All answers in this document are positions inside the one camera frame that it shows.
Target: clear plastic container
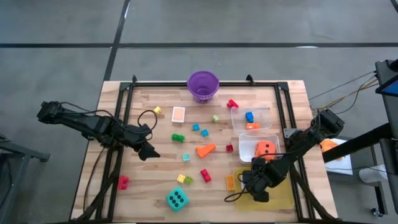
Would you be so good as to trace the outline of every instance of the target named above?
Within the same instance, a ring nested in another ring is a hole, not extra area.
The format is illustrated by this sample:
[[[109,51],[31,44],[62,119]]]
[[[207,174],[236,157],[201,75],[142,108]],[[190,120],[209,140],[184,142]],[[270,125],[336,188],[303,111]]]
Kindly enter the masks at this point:
[[[259,123],[260,128],[258,129],[246,129],[248,121],[246,120],[246,113],[252,112],[254,123]],[[269,108],[231,108],[231,121],[232,127],[236,134],[253,133],[269,129],[272,125],[271,113]]]
[[[275,134],[270,136],[239,136],[239,158],[242,163],[251,163],[251,159],[256,153],[257,142],[270,141],[275,145],[276,153],[280,153],[279,138]],[[276,155],[275,159],[280,159],[282,155]]]

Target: yellow tray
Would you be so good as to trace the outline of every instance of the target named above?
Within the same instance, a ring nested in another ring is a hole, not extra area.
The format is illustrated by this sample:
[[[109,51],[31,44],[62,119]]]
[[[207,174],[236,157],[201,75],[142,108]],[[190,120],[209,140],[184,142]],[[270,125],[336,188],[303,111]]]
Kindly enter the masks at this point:
[[[244,170],[250,170],[250,167],[235,168],[233,170],[236,193],[242,191],[241,182],[238,180],[238,174],[241,174]],[[280,210],[293,208],[294,200],[289,175],[277,187],[267,187],[266,191],[269,193],[268,202],[255,202],[250,194],[243,194],[242,197],[236,201],[238,210]]]

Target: butcher block tabletop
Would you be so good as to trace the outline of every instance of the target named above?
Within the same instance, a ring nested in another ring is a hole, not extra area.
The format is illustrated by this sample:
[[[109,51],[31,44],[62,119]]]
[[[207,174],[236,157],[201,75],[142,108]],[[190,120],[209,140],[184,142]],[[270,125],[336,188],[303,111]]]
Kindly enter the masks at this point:
[[[289,84],[297,127],[306,129],[310,126],[313,117],[304,82],[301,80],[284,82]],[[114,113],[119,84],[120,82],[104,82],[98,110],[107,110],[112,114]],[[285,119],[287,126],[290,127],[283,91],[281,95]],[[120,118],[123,118],[126,99],[125,95]],[[234,193],[226,188],[226,176],[232,175],[235,168],[245,167],[239,161],[239,136],[233,130],[230,109],[226,106],[229,99],[237,102],[240,108],[270,108],[272,126],[264,131],[263,135],[278,135],[281,151],[285,151],[273,87],[221,86],[213,99],[207,104],[196,103],[192,94],[185,87],[134,87],[129,124],[137,125],[137,118],[143,111],[153,110],[157,106],[161,108],[162,112],[158,115],[157,126],[153,130],[153,138],[149,141],[161,157],[141,161],[137,153],[131,148],[124,148],[120,175],[128,177],[129,182],[126,190],[117,191],[113,215],[114,222],[297,221],[294,206],[291,209],[283,210],[240,211],[234,202],[224,202],[226,196]],[[185,107],[184,123],[171,122],[174,106]],[[215,114],[220,119],[217,123],[212,121]],[[154,115],[147,113],[141,118],[140,123],[146,123],[151,127],[154,120]],[[204,138],[200,132],[192,131],[192,125],[195,123],[200,125],[201,130],[207,129],[209,136]],[[184,143],[172,141],[173,133],[184,135]],[[200,159],[195,148],[210,143],[216,144],[216,149]],[[228,144],[232,144],[234,147],[232,153],[226,152],[226,145]],[[85,189],[95,160],[101,150],[102,147],[96,141],[91,141],[88,145],[71,218],[76,218],[83,213]],[[88,190],[86,207],[100,189],[106,150],[102,153],[93,175]],[[182,155],[185,153],[190,155],[188,162],[184,162],[182,159]],[[313,147],[303,158],[311,191],[326,210],[337,217],[319,146]],[[200,171],[203,169],[206,169],[211,177],[211,181],[208,183],[205,183],[201,176]],[[192,184],[187,185],[177,182],[179,174],[192,177]],[[176,187],[181,187],[189,198],[189,203],[179,212],[174,212],[165,199],[166,195]],[[108,211],[109,195],[110,190],[105,198],[103,216],[106,216]],[[304,214],[306,214],[305,198],[301,190],[300,198]]]

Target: toy block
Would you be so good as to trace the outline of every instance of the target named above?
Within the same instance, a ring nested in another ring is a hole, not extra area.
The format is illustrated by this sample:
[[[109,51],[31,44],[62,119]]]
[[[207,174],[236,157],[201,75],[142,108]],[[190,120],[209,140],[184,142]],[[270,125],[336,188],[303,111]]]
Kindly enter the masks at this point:
[[[235,103],[235,101],[233,101],[232,99],[231,100],[229,100],[228,101],[228,103],[226,104],[226,106],[228,107],[228,108],[231,108],[231,107],[236,107],[236,108],[239,108],[239,106]]]
[[[259,141],[257,142],[257,146],[256,146],[256,157],[259,157],[261,155],[261,157],[265,158],[266,161],[270,161],[275,159],[275,145],[274,143],[270,142],[270,141]]]
[[[247,130],[252,130],[252,129],[259,129],[260,124],[259,123],[247,123],[246,124],[246,129]]]
[[[172,122],[184,123],[185,108],[184,107],[173,107]]]
[[[126,177],[126,176],[121,175],[119,177],[118,190],[126,190],[128,182],[129,182],[129,178]]]
[[[173,134],[172,139],[174,141],[184,142],[185,137],[182,134]]]
[[[217,115],[213,115],[213,122],[214,122],[214,123],[217,123],[218,120],[219,120],[218,116],[217,116]]]
[[[253,113],[252,113],[252,112],[247,112],[247,113],[246,113],[246,120],[247,120],[249,123],[253,123],[254,118],[253,118]]]
[[[207,129],[204,129],[204,130],[201,132],[201,135],[202,135],[203,137],[206,137],[206,136],[209,135],[209,132],[207,131]]]
[[[206,169],[201,170],[200,173],[203,176],[203,179],[205,180],[206,183],[211,181],[210,175]]]
[[[226,146],[226,152],[233,152],[233,151],[234,151],[234,147],[232,145]]]
[[[207,154],[209,154],[211,151],[213,151],[216,148],[216,145],[211,143],[208,144],[207,146],[203,146],[203,147],[197,147],[197,153],[200,156],[200,158],[204,158]]]
[[[234,177],[232,175],[226,176],[226,188],[228,190],[235,190]]]
[[[190,160],[189,154],[188,154],[188,153],[182,154],[182,160],[183,160],[184,162],[189,161],[189,160]]]
[[[177,212],[189,202],[189,199],[181,187],[177,187],[166,196],[166,202],[173,211]]]
[[[184,180],[185,180],[185,176],[184,175],[178,175],[178,177],[177,177],[177,181],[178,182],[180,182],[180,183],[184,183]]]
[[[192,177],[190,177],[190,176],[187,176],[186,178],[185,178],[185,180],[184,180],[184,184],[191,184],[193,182],[193,179],[192,179]]]
[[[162,112],[162,110],[158,106],[154,109],[154,111],[156,114],[160,114]]]
[[[193,124],[192,129],[194,131],[199,131],[200,130],[199,124]]]

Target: purple plastic cup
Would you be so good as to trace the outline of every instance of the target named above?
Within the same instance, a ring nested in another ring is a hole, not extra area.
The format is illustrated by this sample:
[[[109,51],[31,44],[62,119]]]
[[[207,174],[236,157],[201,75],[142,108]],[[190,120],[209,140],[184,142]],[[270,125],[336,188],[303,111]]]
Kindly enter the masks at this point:
[[[198,71],[189,77],[187,87],[198,103],[207,103],[217,92],[220,80],[211,72]]]

